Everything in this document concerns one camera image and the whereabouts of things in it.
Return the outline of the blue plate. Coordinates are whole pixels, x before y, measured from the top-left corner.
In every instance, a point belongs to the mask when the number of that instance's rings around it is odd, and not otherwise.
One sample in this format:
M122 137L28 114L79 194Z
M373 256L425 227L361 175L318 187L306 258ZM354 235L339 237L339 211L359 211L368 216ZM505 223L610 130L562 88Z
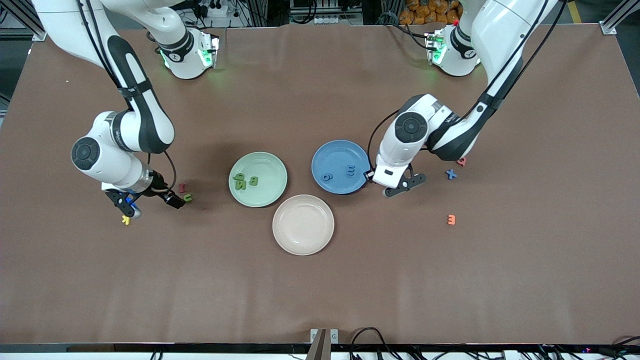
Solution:
M311 175L324 191L337 195L348 195L359 191L365 184L364 173L371 169L368 155L358 144L337 139L320 146L311 158ZM347 166L355 166L353 177L346 175ZM333 178L322 182L322 174Z

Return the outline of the pale pink plate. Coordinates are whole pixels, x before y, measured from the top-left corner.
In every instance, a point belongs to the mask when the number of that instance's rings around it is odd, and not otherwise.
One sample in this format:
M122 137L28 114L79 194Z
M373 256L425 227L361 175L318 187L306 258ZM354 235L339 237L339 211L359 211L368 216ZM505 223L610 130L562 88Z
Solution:
M333 211L327 203L311 194L297 194L275 210L272 234L287 253L311 256L330 243L335 230Z

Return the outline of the light green plate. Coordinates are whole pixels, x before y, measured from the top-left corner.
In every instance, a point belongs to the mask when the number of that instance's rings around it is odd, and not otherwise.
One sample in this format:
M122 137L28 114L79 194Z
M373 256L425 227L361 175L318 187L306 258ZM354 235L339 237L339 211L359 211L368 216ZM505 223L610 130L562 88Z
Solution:
M245 190L236 190L234 187L233 176L237 173L245 175ZM259 177L258 186L249 185L251 177ZM274 203L285 192L287 184L288 172L285 164L269 152L247 153L236 161L228 175L228 186L233 198L251 208L267 207Z

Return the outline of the base connector box green light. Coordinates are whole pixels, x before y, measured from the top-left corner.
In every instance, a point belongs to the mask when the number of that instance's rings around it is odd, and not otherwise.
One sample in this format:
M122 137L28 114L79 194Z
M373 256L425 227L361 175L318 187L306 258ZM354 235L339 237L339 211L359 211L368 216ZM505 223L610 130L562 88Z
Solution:
M442 59L447 51L447 45L445 42L445 29L435 30L434 32L427 32L425 36L425 47L427 53L427 59L432 65L440 65Z
M199 34L198 51L205 69L215 68L220 38L206 32Z

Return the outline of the bag of orange items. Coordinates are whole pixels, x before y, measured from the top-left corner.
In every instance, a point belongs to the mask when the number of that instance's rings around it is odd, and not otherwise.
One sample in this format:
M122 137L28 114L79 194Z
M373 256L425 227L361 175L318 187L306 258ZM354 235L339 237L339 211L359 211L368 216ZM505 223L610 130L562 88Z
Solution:
M430 23L455 25L463 12L464 7L459 0L404 0L398 23L402 26Z

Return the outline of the aluminium rack frame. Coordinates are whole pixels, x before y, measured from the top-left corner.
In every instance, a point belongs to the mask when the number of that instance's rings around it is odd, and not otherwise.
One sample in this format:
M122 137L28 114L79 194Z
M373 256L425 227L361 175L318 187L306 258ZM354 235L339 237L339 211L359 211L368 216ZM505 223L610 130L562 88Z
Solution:
M291 14L342 14L362 10L364 0L285 0Z

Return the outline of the metal table edge bracket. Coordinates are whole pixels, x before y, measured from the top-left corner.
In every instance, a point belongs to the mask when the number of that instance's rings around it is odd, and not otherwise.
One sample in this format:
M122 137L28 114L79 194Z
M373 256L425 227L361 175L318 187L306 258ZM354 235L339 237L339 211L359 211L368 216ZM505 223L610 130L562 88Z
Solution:
M332 346L339 342L339 330L336 328L312 328L311 346L305 360L332 360Z

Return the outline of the aluminium frame profile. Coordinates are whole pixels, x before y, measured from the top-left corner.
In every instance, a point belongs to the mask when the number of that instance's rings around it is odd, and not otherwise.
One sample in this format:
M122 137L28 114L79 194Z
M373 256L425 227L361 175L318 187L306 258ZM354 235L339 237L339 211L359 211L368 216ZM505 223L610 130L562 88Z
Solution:
M32 0L0 0L0 41L43 42L46 36Z
M640 10L640 0L622 0L606 18L599 21L599 27L603 35L617 34L616 27L628 16Z

